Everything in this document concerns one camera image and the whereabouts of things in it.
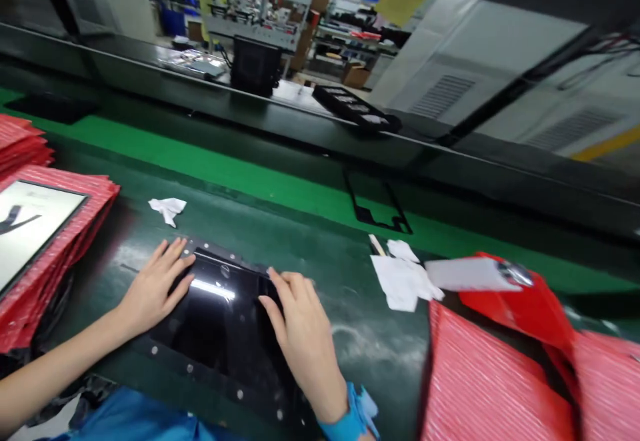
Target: blue wristband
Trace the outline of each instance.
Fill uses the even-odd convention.
[[[358,395],[353,383],[347,383],[349,412],[334,424],[318,422],[329,441],[357,441],[360,436],[367,433],[367,429],[379,441],[380,434],[373,424],[373,418],[378,414],[378,407],[366,389],[361,387],[361,390],[362,393]]]

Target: hand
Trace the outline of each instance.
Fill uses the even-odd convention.
[[[293,377],[322,423],[333,424],[349,411],[347,383],[333,347],[331,323],[313,282],[299,273],[278,274],[269,268],[285,318],[275,301],[260,296]]]
[[[166,240],[160,243],[131,283],[118,307],[113,310],[113,318],[128,339],[153,328],[187,294],[194,278],[192,274],[185,276],[171,295],[168,295],[176,276],[195,262],[193,254],[179,259],[186,244],[187,240],[180,238],[176,238],[169,248]]]

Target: yellow panel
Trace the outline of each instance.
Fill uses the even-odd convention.
[[[404,26],[424,0],[380,0],[375,10],[390,22]]]
[[[620,148],[624,148],[629,146],[631,143],[634,143],[640,139],[640,125],[631,128],[616,137],[610,138],[602,143],[598,143],[597,145],[590,146],[589,148],[583,149],[579,153],[576,153],[571,158],[576,161],[591,161],[596,158],[599,158],[607,153],[612,153],[613,151],[617,151]]]

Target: finger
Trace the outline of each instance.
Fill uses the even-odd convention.
[[[167,301],[165,301],[165,306],[164,306],[165,316],[168,315],[171,311],[173,311],[175,307],[178,305],[178,303],[180,302],[180,300],[185,297],[185,295],[187,294],[187,291],[189,291],[189,285],[191,284],[191,281],[193,281],[194,278],[195,278],[195,275],[188,274],[175,287],[175,290],[173,290],[173,292],[171,293],[171,296],[169,296],[169,298],[167,298]]]
[[[280,345],[280,349],[284,350],[287,345],[287,327],[285,325],[285,319],[282,317],[282,313],[280,313],[280,308],[278,308],[275,301],[268,296],[258,296],[258,299],[267,311],[267,316],[275,331],[275,338]]]
[[[305,287],[305,277],[302,274],[285,271],[280,273],[280,277],[289,283],[295,299],[309,299],[307,288]]]
[[[165,254],[162,255],[162,258],[160,258],[160,263],[164,267],[169,268],[169,266],[171,266],[180,257],[180,254],[182,253],[182,250],[185,248],[186,244],[186,238],[176,238],[175,241],[171,243],[171,246],[167,248]]]
[[[320,298],[318,297],[318,294],[315,292],[315,288],[313,287],[312,279],[305,278],[305,289],[307,290],[307,296],[309,297],[309,300],[313,304],[319,304],[320,306],[322,306],[322,303],[320,303]]]
[[[158,247],[155,249],[155,251],[151,255],[151,258],[149,258],[147,264],[145,264],[144,268],[142,268],[141,271],[153,266],[153,263],[160,259],[160,256],[162,256],[162,254],[165,252],[165,249],[167,249],[167,240],[162,240],[162,243],[158,244]]]
[[[285,312],[287,312],[287,306],[291,306],[291,304],[295,302],[291,288],[289,288],[287,282],[280,277],[275,269],[269,268],[268,273],[269,278],[271,278],[271,281],[273,282],[273,286],[275,286],[275,289],[278,292],[278,296],[280,296],[282,307]]]
[[[167,281],[169,284],[173,282],[180,273],[182,273],[185,269],[189,268],[195,262],[195,254],[191,254],[186,258],[180,258],[173,263],[173,266],[167,272]]]

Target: white tissue paper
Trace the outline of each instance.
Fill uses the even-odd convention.
[[[163,200],[152,199],[149,201],[151,209],[156,210],[165,219],[165,223],[175,228],[175,222],[173,219],[175,215],[182,213],[182,210],[187,206],[186,201],[179,200],[177,198],[167,198]]]
[[[411,247],[402,240],[387,241],[387,248],[389,248],[389,252],[396,258],[405,259],[407,261],[420,262],[418,257],[413,254],[413,251],[411,251]]]
[[[414,312],[418,298],[440,301],[445,296],[420,264],[390,256],[371,256],[371,262],[392,310]]]

